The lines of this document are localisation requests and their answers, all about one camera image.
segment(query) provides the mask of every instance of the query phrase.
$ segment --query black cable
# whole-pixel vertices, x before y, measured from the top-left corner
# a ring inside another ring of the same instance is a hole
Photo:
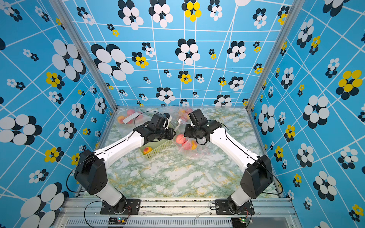
[[[84,210],[84,219],[85,219],[85,222],[89,225],[89,227],[92,227],[92,228],[95,228],[95,227],[91,226],[91,225],[88,223],[88,221],[86,220],[86,217],[85,217],[85,212],[86,212],[86,208],[87,208],[90,204],[95,203],[95,202],[100,202],[100,200],[89,203],[89,204],[85,207],[85,210]]]
[[[237,146],[234,142],[232,142],[232,140],[230,140],[229,138],[228,138],[228,136],[227,136],[227,126],[226,125],[224,125],[224,124],[222,124],[223,126],[225,126],[225,133],[226,133],[226,137],[227,137],[227,139],[229,140],[229,141],[231,141],[231,143],[233,143],[233,145],[235,145],[237,148],[239,148],[242,152],[244,152],[247,156],[249,156],[252,160],[254,160],[254,161],[256,161],[257,162],[257,160],[255,160],[253,157],[251,157],[249,154],[247,154],[244,150],[242,150],[239,146]],[[267,192],[262,192],[262,193],[265,193],[265,194],[271,194],[271,195],[280,195],[280,194],[282,194],[283,193],[283,185],[281,184],[281,182],[275,177],[275,175],[272,173],[272,172],[270,172],[270,170],[268,170],[263,164],[261,164],[261,163],[259,163],[262,167],[264,167],[278,182],[279,182],[279,184],[280,184],[280,186],[281,186],[281,192],[280,193],[267,193]]]
[[[79,166],[79,165],[81,165],[82,163],[84,163],[84,162],[86,162],[87,160],[89,160],[89,159],[92,159],[93,157],[95,157],[95,156],[97,156],[97,155],[99,155],[99,154],[95,154],[94,156],[92,156],[92,157],[90,157],[90,158],[88,158],[88,159],[85,159],[85,161],[83,161],[83,162],[80,162],[79,164],[77,164],[77,166],[75,167],[75,168],[73,168],[73,170],[70,172],[70,174],[67,176],[67,179],[66,179],[66,188],[70,191],[70,192],[75,192],[75,193],[79,193],[79,192],[86,192],[86,190],[85,191],[78,191],[78,192],[76,192],[76,191],[72,191],[71,189],[69,189],[69,187],[68,187],[68,184],[67,184],[67,182],[68,182],[68,178],[71,176],[71,173]]]

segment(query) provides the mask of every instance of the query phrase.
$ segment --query white circle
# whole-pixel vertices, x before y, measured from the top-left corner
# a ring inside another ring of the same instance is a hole
[[[123,17],[123,22],[125,25],[130,25],[132,21],[129,17]]]
[[[200,54],[198,52],[194,53],[191,58],[194,60],[194,61],[198,61],[200,59]]]
[[[111,74],[113,72],[112,67],[109,64],[105,63],[105,62],[99,63],[97,65],[97,67],[104,74]]]
[[[307,155],[307,159],[308,159],[308,161],[310,161],[310,162],[313,162],[313,161],[314,161],[314,157],[313,157],[313,155],[311,155],[311,154],[308,154],[308,155]]]
[[[140,16],[136,17],[136,23],[137,25],[143,25],[143,18]]]
[[[188,65],[188,66],[193,65],[193,62],[194,62],[194,60],[193,60],[192,58],[186,58],[186,59],[185,59],[185,63],[186,63],[186,65]]]
[[[54,50],[61,56],[64,56],[67,54],[67,48],[66,45],[59,39],[55,39],[53,41],[53,47]]]
[[[327,174],[326,174],[324,171],[320,171],[320,172],[319,172],[319,176],[320,176],[320,178],[322,178],[323,180],[326,180],[326,179],[327,179]]]
[[[49,211],[43,215],[39,221],[39,228],[49,228],[56,219],[56,213],[54,211]]]
[[[128,7],[124,7],[124,8],[123,8],[123,14],[124,14],[125,16],[127,16],[127,17],[130,17],[130,16],[132,15],[132,12],[131,12],[130,8],[128,8]]]
[[[27,124],[23,127],[23,133],[26,135],[32,135],[35,132],[35,126],[33,124]]]
[[[38,228],[39,221],[38,215],[32,215],[23,222],[20,228]]]
[[[98,49],[96,50],[96,57],[102,61],[102,62],[106,62],[106,63],[109,63],[110,61],[112,61],[112,57],[111,55],[109,54],[108,51],[106,51],[105,49]]]
[[[152,16],[152,19],[153,19],[154,22],[158,23],[161,20],[161,17],[158,14],[155,13]]]
[[[71,80],[74,80],[77,76],[75,69],[70,65],[66,66],[65,74],[66,74],[66,77],[68,77]]]
[[[327,187],[326,187],[326,186],[324,186],[324,185],[319,186],[319,190],[320,190],[323,194],[325,194],[325,195],[327,195],[327,193],[328,193],[328,189],[327,189]]]
[[[298,154],[300,155],[300,156],[302,156],[303,154],[304,154],[304,151],[302,150],[302,149],[298,149]]]
[[[317,123],[319,120],[319,115],[316,112],[313,112],[310,116],[309,116],[309,120],[312,123]]]
[[[62,206],[65,200],[65,195],[63,193],[58,193],[55,195],[51,201],[50,208],[51,210],[57,210]]]
[[[165,19],[166,19],[166,21],[167,21],[168,23],[171,23],[171,22],[173,21],[174,17],[172,16],[172,14],[168,13],[168,14],[166,14],[166,16],[165,16]]]
[[[313,154],[313,148],[311,146],[307,147],[308,154]]]
[[[78,51],[73,44],[67,45],[67,52],[71,56],[71,58],[76,59],[78,57]]]
[[[11,117],[4,117],[0,120],[0,127],[4,130],[12,129],[15,126],[15,120]]]
[[[308,161],[307,157],[305,155],[302,155],[301,160],[306,163]]]
[[[330,112],[327,108],[321,108],[318,114],[321,119],[326,119],[330,115]]]
[[[20,215],[23,218],[28,218],[35,214],[41,206],[41,199],[38,196],[34,196],[27,200],[20,209]]]
[[[335,187],[334,187],[334,186],[329,185],[329,186],[327,187],[327,189],[328,189],[328,192],[329,192],[331,195],[333,195],[333,196],[337,195],[337,191],[336,191],[336,189],[335,189]]]
[[[133,7],[131,9],[131,13],[133,16],[138,17],[139,16],[139,10],[136,7]]]
[[[160,26],[162,28],[166,28],[167,27],[167,21],[165,19],[160,20]]]
[[[316,176],[316,177],[315,177],[315,181],[316,181],[316,183],[317,183],[317,184],[319,184],[319,185],[322,185],[322,184],[323,184],[323,180],[322,180],[322,178],[320,178],[319,176]]]
[[[43,202],[50,201],[57,194],[57,185],[50,184],[42,191],[41,200]]]
[[[179,55],[177,56],[179,58],[179,60],[184,61],[186,59],[186,55],[184,52],[180,52]]]

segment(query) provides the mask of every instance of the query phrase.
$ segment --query peach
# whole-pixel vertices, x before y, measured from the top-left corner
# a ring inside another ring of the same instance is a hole
[[[176,142],[178,144],[182,144],[186,141],[186,138],[184,137],[183,134],[179,134],[178,136],[176,136]]]

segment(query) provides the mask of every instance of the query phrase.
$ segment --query yellow circle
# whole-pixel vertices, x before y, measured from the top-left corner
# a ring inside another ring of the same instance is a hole
[[[191,15],[190,10],[186,10],[186,11],[185,11],[185,16],[188,18],[188,17],[190,17],[190,15]]]
[[[194,5],[193,5],[193,3],[192,3],[192,2],[189,2],[189,3],[186,5],[186,7],[188,8],[188,10],[192,10],[192,9],[193,9],[193,7],[194,7]]]
[[[340,86],[340,87],[344,87],[346,84],[347,84],[347,80],[346,79],[341,79],[338,82],[338,86]]]
[[[352,72],[352,78],[359,78],[361,76],[361,70],[355,70]]]
[[[200,4],[198,2],[194,3],[194,9],[198,10],[200,8]]]
[[[355,80],[352,82],[352,85],[353,85],[354,87],[359,87],[359,86],[361,86],[361,85],[362,85],[362,79],[360,79],[360,78],[355,79]]]
[[[351,84],[347,84],[347,85],[345,85],[344,86],[344,90],[346,91],[346,92],[350,92],[351,90],[352,90],[352,88],[353,88],[353,86],[351,85]]]
[[[195,15],[197,18],[199,18],[201,16],[201,11],[200,10],[195,11]]]
[[[351,74],[352,74],[351,71],[348,70],[345,73],[343,73],[343,78],[344,79],[349,79],[351,77]]]
[[[191,15],[190,16],[190,20],[192,21],[192,22],[194,22],[194,21],[196,21],[196,16],[193,14],[193,15]]]

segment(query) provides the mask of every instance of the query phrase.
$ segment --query black and white dot pattern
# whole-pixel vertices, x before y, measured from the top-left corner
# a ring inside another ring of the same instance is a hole
[[[104,114],[106,109],[107,104],[105,103],[105,99],[101,97],[95,98],[95,110],[101,114]]]
[[[228,85],[233,91],[238,91],[239,89],[243,89],[243,83],[243,77],[232,77],[231,81],[228,82]]]
[[[91,46],[92,53],[97,57],[94,63],[104,74],[111,74],[115,79],[124,81],[126,74],[134,72],[133,66],[126,60],[126,55],[120,48],[114,44],[107,45],[103,48],[101,45],[94,44]],[[111,66],[112,59],[116,62],[116,66]]]
[[[210,11],[210,17],[217,21],[218,18],[223,16],[222,6],[219,5],[219,0],[210,0],[208,5],[208,11]]]
[[[125,25],[130,25],[133,30],[138,30],[138,26],[143,25],[143,19],[139,16],[139,10],[134,6],[133,1],[118,1],[120,10],[118,16],[123,19]]]
[[[339,60],[340,58],[330,60],[326,71],[326,76],[328,76],[328,78],[332,78],[333,75],[337,74],[337,68],[340,66]]]
[[[263,104],[261,107],[261,113],[258,116],[258,125],[261,127],[261,133],[266,135],[269,132],[274,130],[275,120],[274,120],[274,106],[267,104]]]
[[[304,108],[303,119],[308,121],[308,126],[312,129],[319,125],[325,125],[330,111],[326,107],[328,105],[328,98],[322,96],[317,98],[313,95],[309,98],[308,105]]]
[[[148,9],[149,14],[156,23],[160,23],[162,28],[167,27],[167,23],[171,23],[174,19],[170,14],[170,6],[166,4],[166,0],[150,0],[151,7]]]
[[[265,15],[266,9],[258,8],[255,14],[252,16],[252,19],[255,20],[253,23],[257,29],[261,28],[262,26],[266,25],[267,16]]]
[[[157,88],[156,97],[160,101],[164,101],[166,104],[170,104],[172,101],[176,100],[174,93],[171,91],[170,88]]]
[[[86,67],[81,62],[81,55],[77,51],[75,45],[64,44],[61,40],[55,39],[53,47],[57,54],[52,56],[53,65],[66,74],[66,77],[74,82],[79,81],[80,74],[86,73]]]
[[[177,41],[177,45],[179,48],[175,50],[175,54],[180,61],[185,61],[186,65],[191,66],[193,65],[194,61],[198,61],[200,59],[198,45],[196,45],[194,39],[189,39],[188,41],[185,39],[179,39]]]
[[[62,94],[61,93],[57,93],[56,91],[50,91],[48,93],[48,100],[54,102],[54,103],[62,103],[62,101],[64,101],[64,98],[62,97]]]
[[[80,103],[73,104],[71,114],[76,116],[78,119],[83,119],[84,115],[86,115],[85,106]]]
[[[40,195],[28,199],[20,209],[20,215],[27,218],[21,227],[51,227],[69,196],[67,191],[61,191],[62,184],[57,182],[46,186]],[[50,211],[44,212],[48,208],[45,208],[47,203]]]
[[[77,129],[75,128],[75,124],[73,122],[66,122],[64,124],[60,124],[58,126],[60,131],[58,132],[59,137],[65,137],[65,139],[72,139],[74,134],[76,134]]]
[[[284,89],[287,89],[288,86],[293,84],[294,80],[294,74],[293,74],[294,68],[285,68],[284,74],[281,77],[281,85],[284,87]]]
[[[218,95],[217,100],[214,101],[215,106],[232,106],[232,98],[230,95]]]
[[[34,173],[29,175],[29,183],[38,183],[39,181],[45,181],[48,176],[48,172],[46,169],[36,170]]]
[[[335,178],[328,176],[324,171],[320,171],[319,176],[316,176],[313,182],[314,188],[318,190],[318,196],[323,200],[327,198],[330,201],[333,201],[337,195],[335,185]]]
[[[246,57],[245,51],[246,47],[243,41],[232,41],[230,48],[227,49],[228,58],[232,59],[233,62],[238,62]]]
[[[301,167],[311,167],[312,162],[314,161],[313,148],[311,146],[307,146],[305,143],[302,143],[298,149],[296,158],[300,161]]]
[[[304,48],[307,42],[312,40],[314,31],[313,18],[309,19],[308,22],[303,22],[300,30],[301,31],[298,34],[297,45],[300,45],[300,48]]]
[[[34,116],[20,114],[15,118],[9,116],[0,119],[0,142],[12,142],[16,145],[30,145],[34,142],[34,136],[42,133],[42,127],[35,125]]]
[[[348,146],[344,147],[344,149],[340,152],[341,157],[337,160],[341,164],[344,169],[354,169],[354,162],[358,162],[359,158],[357,157],[357,150],[350,149]]]

